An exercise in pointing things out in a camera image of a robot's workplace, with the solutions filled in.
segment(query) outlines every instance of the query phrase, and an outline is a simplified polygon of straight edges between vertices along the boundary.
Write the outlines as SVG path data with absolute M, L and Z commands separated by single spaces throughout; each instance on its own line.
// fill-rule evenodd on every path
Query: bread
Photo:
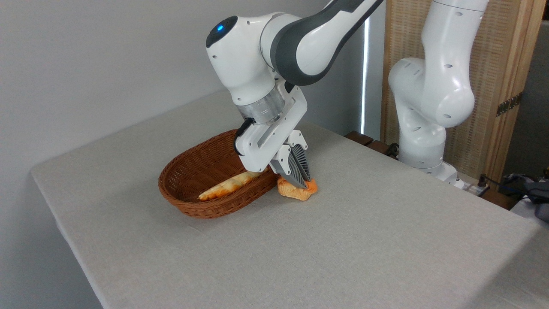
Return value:
M 261 173 L 256 172 L 238 174 L 202 192 L 202 194 L 198 196 L 198 199 L 204 202 L 226 196 L 240 189 L 259 175 L 261 175 Z
M 282 196 L 295 198 L 300 201 L 306 201 L 313 193 L 316 193 L 318 186 L 316 185 L 316 181 L 314 179 L 311 179 L 311 181 L 306 181 L 305 184 L 307 185 L 307 189 L 297 188 L 284 178 L 280 177 L 278 178 L 278 193 Z

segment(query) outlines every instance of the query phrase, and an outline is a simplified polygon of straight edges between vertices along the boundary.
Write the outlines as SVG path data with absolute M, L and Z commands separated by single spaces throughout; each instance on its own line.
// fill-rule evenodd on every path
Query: wicker basket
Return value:
M 227 131 L 175 157 L 158 178 L 160 193 L 191 217 L 211 219 L 233 213 L 276 186 L 276 174 L 267 168 L 259 177 L 227 196 L 201 202 L 198 195 L 245 172 L 233 150 L 236 130 Z

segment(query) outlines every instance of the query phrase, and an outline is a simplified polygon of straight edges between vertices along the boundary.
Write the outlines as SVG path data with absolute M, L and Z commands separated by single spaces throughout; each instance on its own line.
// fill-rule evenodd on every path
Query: table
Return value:
M 164 166 L 241 122 L 222 91 L 32 169 L 105 308 L 549 307 L 547 230 L 310 123 L 310 200 L 165 201 Z

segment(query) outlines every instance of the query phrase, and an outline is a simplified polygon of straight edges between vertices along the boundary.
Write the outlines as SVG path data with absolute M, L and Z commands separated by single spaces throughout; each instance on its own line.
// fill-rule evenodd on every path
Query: black cable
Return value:
M 508 186 L 504 186 L 500 183 L 498 183 L 497 181 L 495 181 L 494 179 L 490 179 L 488 178 L 488 176 L 486 176 L 485 174 L 482 174 L 481 177 L 484 177 L 485 179 L 489 180 L 491 183 L 503 188 L 503 189 L 506 189 L 506 190 L 509 190 L 509 191 L 513 191 L 513 192 L 516 192 L 516 193 L 519 193 L 519 194 L 522 194 L 522 195 L 528 195 L 529 197 L 535 197 L 535 198 L 539 198 L 543 201 L 548 201 L 549 202 L 549 198 L 547 198 L 546 196 L 541 196 L 541 195 L 536 195 L 536 194 L 531 194 L 530 191 L 531 190 L 528 190 L 528 191 L 521 191 L 521 190 L 517 190 L 517 189 L 513 189 L 513 188 L 510 188 Z
M 385 151 L 385 155 L 397 157 L 399 155 L 399 144 L 392 143 L 391 145 L 389 145 L 389 148 L 387 148 L 387 151 Z

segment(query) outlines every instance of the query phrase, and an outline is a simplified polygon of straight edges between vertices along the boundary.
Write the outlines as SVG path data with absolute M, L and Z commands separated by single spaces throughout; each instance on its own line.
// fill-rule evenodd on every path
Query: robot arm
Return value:
M 488 0 L 433 0 L 422 32 L 425 60 L 405 58 L 389 74 L 400 126 L 399 160 L 450 184 L 446 130 L 464 122 L 475 98 L 469 59 Z
M 310 180 L 307 144 L 294 128 L 307 110 L 297 86 L 319 81 L 337 54 L 382 0 L 333 0 L 318 14 L 232 16 L 206 40 L 221 82 L 246 119 L 235 148 L 247 170 L 269 164 L 297 187 Z M 279 74 L 282 79 L 275 79 Z

